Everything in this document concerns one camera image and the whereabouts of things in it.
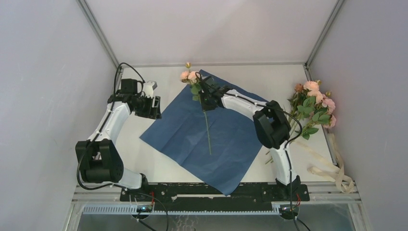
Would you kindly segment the pink fake rose stem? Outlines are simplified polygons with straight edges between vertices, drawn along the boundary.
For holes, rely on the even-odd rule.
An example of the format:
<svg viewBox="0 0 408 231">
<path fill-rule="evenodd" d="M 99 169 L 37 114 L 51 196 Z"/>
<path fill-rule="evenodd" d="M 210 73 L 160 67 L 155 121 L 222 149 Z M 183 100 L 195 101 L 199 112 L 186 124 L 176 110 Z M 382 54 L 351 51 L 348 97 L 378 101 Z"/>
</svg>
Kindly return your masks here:
<svg viewBox="0 0 408 231">
<path fill-rule="evenodd" d="M 180 81 L 187 84 L 190 87 L 190 91 L 192 93 L 192 99 L 194 101 L 198 101 L 201 106 L 203 106 L 203 100 L 201 100 L 201 94 L 203 92 L 203 88 L 201 87 L 200 83 L 203 81 L 203 75 L 200 74 L 198 71 L 192 71 L 191 63 L 185 63 L 186 70 L 183 71 L 180 75 Z M 211 146 L 211 138 L 209 133 L 209 123 L 207 113 L 202 109 L 204 118 L 205 118 L 205 125 L 206 125 L 206 133 L 207 133 L 207 142 L 208 142 L 208 149 L 209 154 L 212 155 L 212 146 Z"/>
<path fill-rule="evenodd" d="M 330 98 L 329 91 L 320 91 L 321 84 L 321 80 L 296 84 L 293 95 L 288 99 L 291 106 L 291 116 L 288 117 L 291 125 L 290 137 L 300 135 L 309 140 L 311 135 L 319 131 L 318 126 L 326 129 L 335 126 L 335 102 Z"/>
</svg>

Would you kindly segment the blue wrapping paper sheet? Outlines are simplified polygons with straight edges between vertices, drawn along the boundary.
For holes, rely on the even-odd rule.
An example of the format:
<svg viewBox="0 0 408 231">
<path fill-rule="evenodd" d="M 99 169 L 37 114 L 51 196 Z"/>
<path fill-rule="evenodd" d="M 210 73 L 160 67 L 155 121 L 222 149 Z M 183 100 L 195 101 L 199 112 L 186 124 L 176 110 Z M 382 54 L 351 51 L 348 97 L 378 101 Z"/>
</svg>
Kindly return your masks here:
<svg viewBox="0 0 408 231">
<path fill-rule="evenodd" d="M 158 84 L 162 118 L 154 121 L 140 139 L 158 158 L 146 157 L 144 171 L 150 182 L 204 182 L 224 195 L 240 182 L 273 182 L 274 165 L 265 165 L 265 148 L 253 122 L 228 109 L 206 112 L 212 155 L 209 154 L 204 114 L 192 99 L 190 88 L 179 81 L 178 68 L 145 70 Z"/>
</svg>

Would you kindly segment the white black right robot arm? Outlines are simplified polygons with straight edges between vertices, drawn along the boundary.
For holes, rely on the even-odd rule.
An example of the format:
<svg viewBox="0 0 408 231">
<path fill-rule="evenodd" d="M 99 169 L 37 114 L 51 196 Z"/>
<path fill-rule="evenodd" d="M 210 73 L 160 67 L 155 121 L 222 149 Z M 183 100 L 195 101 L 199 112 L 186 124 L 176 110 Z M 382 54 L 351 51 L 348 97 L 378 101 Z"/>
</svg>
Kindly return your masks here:
<svg viewBox="0 0 408 231">
<path fill-rule="evenodd" d="M 276 101 L 262 102 L 252 99 L 229 87 L 220 87 L 212 76 L 198 78 L 199 102 L 203 111 L 225 108 L 253 121 L 260 143 L 267 147 L 276 166 L 278 194 L 283 200 L 291 200 L 297 194 L 301 181 L 291 162 L 291 142 L 288 113 Z"/>
</svg>

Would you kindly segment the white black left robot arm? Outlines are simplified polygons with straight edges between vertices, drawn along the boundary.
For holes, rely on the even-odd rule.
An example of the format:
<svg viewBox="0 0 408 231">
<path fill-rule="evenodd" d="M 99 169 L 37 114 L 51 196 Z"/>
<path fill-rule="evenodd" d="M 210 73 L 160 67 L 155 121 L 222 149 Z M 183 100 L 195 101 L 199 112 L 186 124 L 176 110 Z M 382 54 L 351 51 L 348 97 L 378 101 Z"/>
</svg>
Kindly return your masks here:
<svg viewBox="0 0 408 231">
<path fill-rule="evenodd" d="M 91 190 L 84 183 L 97 183 L 97 188 L 116 186 L 132 190 L 138 200 L 150 196 L 150 187 L 144 174 L 124 167 L 115 147 L 119 133 L 131 114 L 149 119 L 160 119 L 160 97 L 154 90 L 155 81 L 122 79 L 120 89 L 107 101 L 107 109 L 97 129 L 85 141 L 78 141 L 75 151 L 78 160 L 77 181 L 80 187 Z"/>
</svg>

